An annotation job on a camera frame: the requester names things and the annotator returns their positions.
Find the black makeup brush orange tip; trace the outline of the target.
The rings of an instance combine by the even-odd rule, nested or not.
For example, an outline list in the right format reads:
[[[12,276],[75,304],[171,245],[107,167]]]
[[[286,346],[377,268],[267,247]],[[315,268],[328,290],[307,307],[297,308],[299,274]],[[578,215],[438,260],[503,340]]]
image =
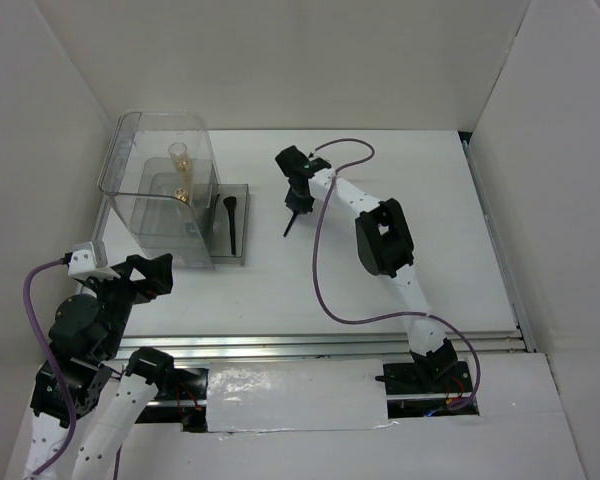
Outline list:
[[[294,211],[291,215],[291,218],[288,222],[288,224],[286,225],[284,232],[283,232],[283,238],[286,238],[294,224],[294,222],[296,221],[297,217],[298,217],[299,213],[297,211]]]

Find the black makeup brush angled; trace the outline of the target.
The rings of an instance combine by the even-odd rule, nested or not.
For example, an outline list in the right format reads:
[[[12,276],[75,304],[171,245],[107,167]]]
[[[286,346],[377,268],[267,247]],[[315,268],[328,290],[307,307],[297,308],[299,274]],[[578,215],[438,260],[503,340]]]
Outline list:
[[[230,241],[230,251],[232,256],[236,256],[237,254],[237,242],[236,242],[236,208],[237,208],[237,198],[235,196],[227,196],[223,199],[223,205],[227,211],[228,215],[228,225],[229,225],[229,241]]]

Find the small beige bottle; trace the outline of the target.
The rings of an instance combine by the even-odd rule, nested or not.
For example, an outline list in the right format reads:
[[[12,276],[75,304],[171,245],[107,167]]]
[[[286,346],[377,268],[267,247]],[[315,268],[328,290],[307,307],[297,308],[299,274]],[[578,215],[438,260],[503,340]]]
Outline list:
[[[191,206],[193,204],[192,191],[189,188],[179,187],[174,191],[174,198]]]

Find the clear acrylic organizer box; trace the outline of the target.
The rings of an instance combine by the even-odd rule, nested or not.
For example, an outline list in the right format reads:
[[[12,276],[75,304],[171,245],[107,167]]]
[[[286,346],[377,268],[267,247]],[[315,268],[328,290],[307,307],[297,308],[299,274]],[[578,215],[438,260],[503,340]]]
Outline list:
[[[180,268],[244,265],[249,187],[221,181],[196,113],[123,113],[98,187],[145,256],[170,253]]]

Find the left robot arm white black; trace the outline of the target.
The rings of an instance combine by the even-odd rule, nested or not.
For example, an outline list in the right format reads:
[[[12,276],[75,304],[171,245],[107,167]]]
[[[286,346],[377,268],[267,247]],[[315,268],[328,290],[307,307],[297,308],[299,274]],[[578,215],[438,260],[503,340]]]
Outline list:
[[[130,255],[107,266],[90,247],[32,269],[24,279],[23,304],[42,348],[30,409],[32,434],[23,476],[26,479],[103,479],[117,476],[124,441],[154,398],[176,386],[174,359],[141,347],[121,373],[109,366],[121,345],[131,310],[173,287],[173,257]],[[66,298],[44,332],[33,301],[34,278],[63,266],[85,292]]]

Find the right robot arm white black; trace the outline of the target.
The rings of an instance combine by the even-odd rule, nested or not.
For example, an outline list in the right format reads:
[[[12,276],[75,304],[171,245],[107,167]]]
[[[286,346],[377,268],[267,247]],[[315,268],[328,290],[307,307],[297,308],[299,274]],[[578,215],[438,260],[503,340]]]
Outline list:
[[[458,356],[444,330],[446,323],[430,313],[417,279],[414,241],[403,209],[397,200],[378,199],[341,176],[342,170],[365,163],[374,154],[371,150],[367,157],[335,168],[324,158],[306,155],[290,146],[277,154],[275,162],[289,184],[285,205],[293,218],[311,213],[314,202],[322,202],[314,234],[311,272],[314,293],[324,313],[343,325],[400,318],[415,363],[417,384],[426,391],[437,391],[448,382]],[[323,222],[333,201],[352,215],[360,263],[369,274],[388,279],[404,304],[401,311],[353,320],[337,316],[325,303],[319,285],[318,255]]]

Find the white foil cover plate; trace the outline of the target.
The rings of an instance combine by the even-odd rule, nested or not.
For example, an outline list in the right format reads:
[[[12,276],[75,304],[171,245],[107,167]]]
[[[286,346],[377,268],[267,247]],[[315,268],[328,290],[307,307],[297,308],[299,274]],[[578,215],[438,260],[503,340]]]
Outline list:
[[[214,363],[211,432],[372,430],[389,424],[378,360]]]

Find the aluminium front rail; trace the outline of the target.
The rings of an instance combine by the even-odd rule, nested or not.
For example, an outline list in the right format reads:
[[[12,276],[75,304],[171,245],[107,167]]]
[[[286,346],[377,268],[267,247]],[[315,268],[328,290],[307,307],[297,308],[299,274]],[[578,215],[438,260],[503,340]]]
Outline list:
[[[339,358],[389,358],[410,355],[407,336],[393,333],[271,336],[130,336],[122,340],[117,361],[142,347],[171,355],[182,365],[212,361],[285,361]]]

